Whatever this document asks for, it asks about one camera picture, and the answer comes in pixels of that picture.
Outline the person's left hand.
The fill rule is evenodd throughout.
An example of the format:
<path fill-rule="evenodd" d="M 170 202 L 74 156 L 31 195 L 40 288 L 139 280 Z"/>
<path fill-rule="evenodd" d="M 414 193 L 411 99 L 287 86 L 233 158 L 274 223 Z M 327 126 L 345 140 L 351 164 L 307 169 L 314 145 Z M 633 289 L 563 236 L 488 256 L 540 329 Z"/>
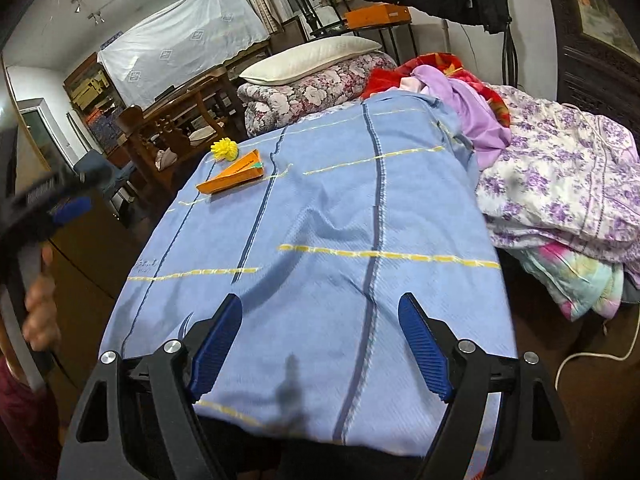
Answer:
<path fill-rule="evenodd" d="M 55 282 L 49 272 L 52 261 L 52 247 L 45 244 L 41 249 L 41 270 L 26 294 L 28 315 L 23 324 L 23 336 L 35 352 L 53 350 L 61 340 L 54 301 Z"/>

